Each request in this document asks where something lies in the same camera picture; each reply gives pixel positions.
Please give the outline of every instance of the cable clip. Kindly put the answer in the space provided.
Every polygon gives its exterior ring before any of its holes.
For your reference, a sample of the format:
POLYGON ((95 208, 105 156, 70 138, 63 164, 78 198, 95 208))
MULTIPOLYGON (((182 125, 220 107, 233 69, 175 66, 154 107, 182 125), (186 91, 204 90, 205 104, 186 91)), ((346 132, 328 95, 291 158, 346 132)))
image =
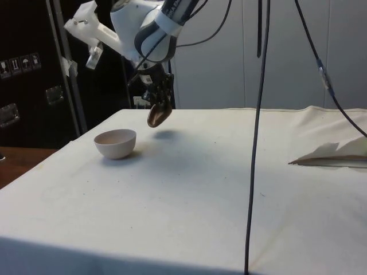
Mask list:
POLYGON ((327 89, 328 91, 331 89, 331 80, 329 75, 327 74, 327 70, 324 67, 322 61, 320 59, 317 60, 317 65, 319 67, 319 73, 321 75, 321 80, 323 82, 323 85, 325 87, 325 89, 327 89))

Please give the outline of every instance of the brown object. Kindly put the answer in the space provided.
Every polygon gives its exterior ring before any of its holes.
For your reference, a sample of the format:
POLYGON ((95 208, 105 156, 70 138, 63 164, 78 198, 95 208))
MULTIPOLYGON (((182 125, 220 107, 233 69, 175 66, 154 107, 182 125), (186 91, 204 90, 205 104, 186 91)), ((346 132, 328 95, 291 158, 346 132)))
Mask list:
POLYGON ((0 147, 0 153, 5 157, 4 160, 0 160, 0 189, 56 151, 55 149, 0 147))
POLYGON ((172 113, 172 106, 170 104, 156 105, 150 109, 148 116, 148 125, 155 128, 163 123, 172 113))

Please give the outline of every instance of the metal pole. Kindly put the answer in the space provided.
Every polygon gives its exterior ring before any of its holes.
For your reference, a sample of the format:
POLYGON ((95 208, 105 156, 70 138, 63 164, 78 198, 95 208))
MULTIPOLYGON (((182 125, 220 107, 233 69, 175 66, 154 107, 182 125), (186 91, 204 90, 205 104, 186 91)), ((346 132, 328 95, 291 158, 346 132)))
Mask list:
POLYGON ((49 16, 49 19, 50 19, 50 24, 51 24, 51 29, 52 29, 52 33, 53 33, 54 42, 55 42, 56 52, 57 52, 58 60, 59 60, 59 63, 60 63, 60 68, 61 68, 61 71, 63 72, 63 81, 64 81, 64 86, 65 86, 65 89, 66 89, 66 92, 67 92, 67 95, 68 95, 68 100, 69 100, 69 105, 70 105, 70 109, 71 109, 71 115, 72 115, 73 122, 74 122, 75 132, 76 132, 76 135, 79 137, 80 136, 79 124, 78 124, 78 121, 77 121, 77 118, 76 118, 73 99, 71 97, 68 80, 67 80, 66 75, 64 74, 60 44, 58 42, 56 27, 55 27, 55 24, 54 24, 54 21, 53 21, 52 9, 51 9, 51 4, 50 4, 49 0, 46 0, 46 6, 47 6, 47 11, 48 11, 48 16, 49 16))
MULTIPOLYGON (((58 30, 60 32, 61 44, 62 44, 63 49, 64 49, 65 58, 67 60, 72 60, 67 31, 64 29, 65 22, 64 22, 63 13, 61 11, 60 0, 53 0, 53 6, 54 6, 54 9, 55 9, 56 21, 57 21, 57 24, 58 24, 58 30)), ((78 114, 79 122, 80 122, 80 126, 81 126, 81 131, 82 131, 82 133, 86 133, 88 131, 87 122, 85 120, 85 114, 84 114, 84 110, 83 110, 83 103, 81 102, 79 87, 78 87, 78 83, 77 83, 77 80, 76 80, 76 72, 75 72, 75 70, 72 66, 69 69, 69 75, 70 75, 69 78, 70 78, 70 81, 71 81, 71 87, 73 89, 76 110, 77 110, 77 114, 78 114)))

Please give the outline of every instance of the metal latch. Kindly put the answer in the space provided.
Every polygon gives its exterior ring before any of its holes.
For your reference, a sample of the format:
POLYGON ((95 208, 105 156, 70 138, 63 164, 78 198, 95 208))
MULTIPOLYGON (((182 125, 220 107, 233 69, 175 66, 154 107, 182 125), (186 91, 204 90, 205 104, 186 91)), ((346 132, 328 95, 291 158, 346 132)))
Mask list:
POLYGON ((0 109, 0 128, 14 124, 20 119, 17 105, 12 103, 0 109))

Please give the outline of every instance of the sticker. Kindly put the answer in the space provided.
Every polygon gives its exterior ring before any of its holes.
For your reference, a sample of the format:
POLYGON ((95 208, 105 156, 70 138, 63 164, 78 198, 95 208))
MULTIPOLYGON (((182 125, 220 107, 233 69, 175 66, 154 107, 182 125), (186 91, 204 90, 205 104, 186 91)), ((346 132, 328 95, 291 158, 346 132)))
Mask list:
POLYGON ((140 79, 143 81, 144 84, 152 84, 153 80, 151 79, 150 75, 148 74, 141 74, 140 79))
POLYGON ((40 55, 38 53, 32 53, 30 55, 30 63, 32 64, 32 68, 34 70, 41 69, 42 65, 40 55))
POLYGON ((21 57, 21 65, 23 72, 29 72, 32 70, 32 66, 30 64, 29 56, 22 56, 21 57))
POLYGON ((0 61, 0 78, 11 77, 9 62, 7 60, 0 61))
POLYGON ((13 76, 22 73, 21 63, 18 57, 9 59, 9 63, 10 63, 10 70, 13 76))

